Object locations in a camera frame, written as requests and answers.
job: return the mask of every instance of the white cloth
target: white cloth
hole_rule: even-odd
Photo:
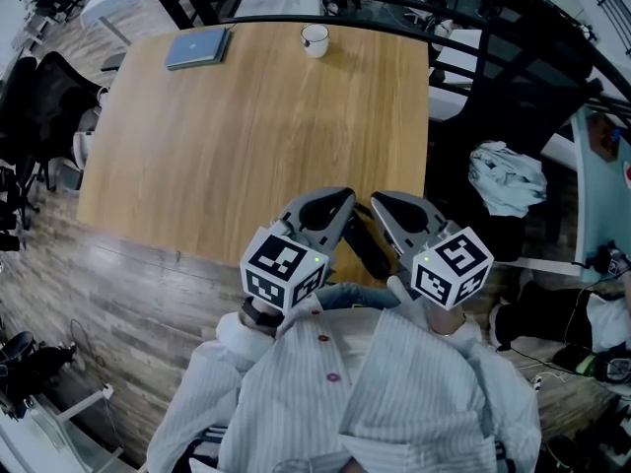
[[[605,352],[625,342],[631,350],[631,314],[624,298],[608,302],[592,293],[587,314],[592,325],[594,352]]]
[[[351,457],[369,473],[495,473],[496,442],[518,472],[533,471],[541,436],[526,380],[480,342],[476,324],[439,338],[414,315],[403,305],[380,312],[352,386],[331,326],[340,317],[315,295],[275,341],[225,315],[218,340],[193,353],[147,450],[149,471],[171,473],[211,425],[228,426],[224,473],[333,473]]]
[[[545,200],[541,162],[511,151],[504,142],[484,142],[469,159],[469,182],[492,216],[524,217]]]
[[[434,35],[441,36],[443,38],[449,38],[454,31],[454,22],[452,20],[444,20],[442,23],[438,23],[434,28]],[[432,42],[432,47],[437,51],[443,50],[443,45]]]

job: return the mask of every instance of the wooden table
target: wooden table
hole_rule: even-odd
[[[422,195],[424,42],[329,27],[321,59],[295,23],[240,24],[221,65],[169,72],[177,34],[131,45],[96,130],[78,219],[135,242],[237,265],[298,194]],[[373,284],[345,241],[336,280]]]

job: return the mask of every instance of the wrist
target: wrist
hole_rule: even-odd
[[[241,321],[241,324],[243,326],[249,329],[260,331],[264,335],[271,336],[271,337],[274,337],[276,335],[275,327],[260,326],[256,324],[256,322],[254,322],[254,320],[249,315],[247,315],[247,313],[245,313],[244,311],[239,312],[239,320]]]
[[[428,305],[428,323],[430,329],[436,334],[453,335],[465,322],[461,306],[445,310],[437,304],[429,303]]]
[[[259,298],[254,298],[252,300],[252,306],[261,313],[266,313],[267,315],[272,315],[274,317],[281,313],[278,308],[275,308],[271,304],[267,304],[266,302],[261,301]]]

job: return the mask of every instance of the sleeve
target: sleeve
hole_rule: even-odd
[[[273,343],[273,338],[245,327],[237,312],[221,318],[217,340],[193,351],[179,389],[149,443],[149,471],[171,473],[204,430],[230,424],[243,377]]]
[[[495,436],[518,473],[534,471],[541,445],[536,393],[513,363],[482,343],[471,317],[446,341],[469,362],[486,396],[483,428]]]

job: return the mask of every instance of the jeans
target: jeans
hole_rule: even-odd
[[[399,305],[399,300],[388,289],[365,288],[347,282],[320,288],[315,295],[325,310],[351,308],[353,304],[378,310]]]

